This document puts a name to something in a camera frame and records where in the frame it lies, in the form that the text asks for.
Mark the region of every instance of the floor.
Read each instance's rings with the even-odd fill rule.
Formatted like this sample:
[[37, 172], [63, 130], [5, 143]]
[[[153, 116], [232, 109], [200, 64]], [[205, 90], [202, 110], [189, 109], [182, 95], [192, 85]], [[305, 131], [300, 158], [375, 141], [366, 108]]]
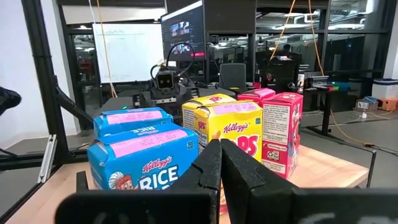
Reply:
[[[360, 113], [354, 111], [339, 112], [334, 118], [339, 128], [354, 139], [371, 142], [379, 147], [386, 147], [398, 151], [398, 111], [386, 114], [385, 111], [377, 111], [369, 114], [368, 118], [360, 119]], [[304, 114], [302, 126], [317, 126], [322, 123], [321, 113]], [[331, 133], [341, 139], [347, 139], [338, 127], [330, 119]], [[68, 136], [69, 148], [80, 147], [93, 140], [92, 132], [84, 132], [77, 136]], [[7, 149], [16, 154], [32, 154], [42, 152], [45, 149], [46, 139], [28, 139], [21, 141]], [[336, 156], [347, 161], [354, 162], [364, 167], [369, 167], [371, 154], [353, 147], [341, 145], [326, 139], [309, 134], [302, 134], [304, 146], [312, 147], [321, 152]], [[10, 170], [0, 173], [0, 214], [7, 211], [16, 203], [37, 181], [39, 167]], [[398, 187], [398, 157], [386, 152], [378, 151], [374, 176], [371, 187]]]

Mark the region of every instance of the ceiling light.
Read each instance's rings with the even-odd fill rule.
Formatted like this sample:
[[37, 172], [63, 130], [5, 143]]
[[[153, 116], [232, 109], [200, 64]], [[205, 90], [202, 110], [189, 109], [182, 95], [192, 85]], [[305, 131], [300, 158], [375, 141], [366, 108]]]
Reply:
[[310, 27], [311, 24], [286, 24], [282, 26], [275, 26], [273, 29], [275, 30], [281, 30], [281, 29], [288, 29], [288, 28], [304, 28], [304, 27]]
[[295, 16], [302, 16], [303, 14], [302, 13], [295, 13], [295, 12], [292, 12], [292, 13], [286, 13], [284, 16], [285, 17], [295, 17]]
[[329, 26], [328, 29], [335, 30], [335, 29], [360, 29], [363, 28], [365, 24], [336, 24]]

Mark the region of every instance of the table surface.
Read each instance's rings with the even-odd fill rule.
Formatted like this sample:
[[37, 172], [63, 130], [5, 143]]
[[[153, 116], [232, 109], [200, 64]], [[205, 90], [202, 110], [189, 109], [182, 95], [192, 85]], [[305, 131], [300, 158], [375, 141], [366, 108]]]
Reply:
[[[76, 173], [86, 171], [88, 186], [93, 189], [87, 162], [67, 164], [49, 180], [7, 221], [7, 224], [53, 223], [60, 202], [76, 192]], [[328, 154], [300, 147], [298, 166], [289, 179], [299, 187], [355, 187], [366, 180], [368, 169]], [[220, 223], [229, 223], [229, 216], [220, 217]]]

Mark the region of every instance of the nutrition label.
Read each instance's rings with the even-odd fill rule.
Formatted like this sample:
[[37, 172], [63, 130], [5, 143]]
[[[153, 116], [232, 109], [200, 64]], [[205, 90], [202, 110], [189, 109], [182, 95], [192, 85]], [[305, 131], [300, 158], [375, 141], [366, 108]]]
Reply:
[[263, 160], [262, 161], [262, 165], [264, 165], [266, 168], [274, 171], [274, 172], [278, 172], [281, 174], [285, 174], [286, 173], [286, 166], [283, 164], [279, 164], [276, 162], [271, 162], [271, 161], [267, 161], [267, 160]]
[[183, 109], [182, 110], [182, 126], [193, 130], [193, 110]]
[[199, 142], [199, 153], [201, 153], [208, 144], [207, 134], [203, 134], [199, 131], [195, 131], [198, 134], [198, 142]]
[[262, 117], [262, 140], [287, 144], [289, 118], [289, 106], [264, 105]]

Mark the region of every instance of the rice krispies box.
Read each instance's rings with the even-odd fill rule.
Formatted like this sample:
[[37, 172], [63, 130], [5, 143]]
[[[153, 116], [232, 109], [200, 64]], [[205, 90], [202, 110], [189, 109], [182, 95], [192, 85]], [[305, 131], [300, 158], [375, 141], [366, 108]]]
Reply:
[[184, 128], [194, 129], [193, 111], [200, 106], [210, 105], [214, 103], [227, 103], [236, 101], [234, 98], [224, 94], [214, 94], [188, 100], [182, 105], [182, 126]]
[[94, 133], [97, 138], [100, 138], [165, 123], [173, 123], [173, 116], [158, 107], [106, 111], [94, 118]]
[[303, 96], [280, 93], [262, 103], [262, 163], [288, 179], [297, 166]]
[[262, 101], [275, 96], [275, 91], [269, 88], [245, 91], [238, 95], [238, 100], [252, 100], [262, 107]]
[[198, 137], [168, 123], [134, 129], [96, 140], [87, 149], [99, 189], [166, 189], [198, 156]]

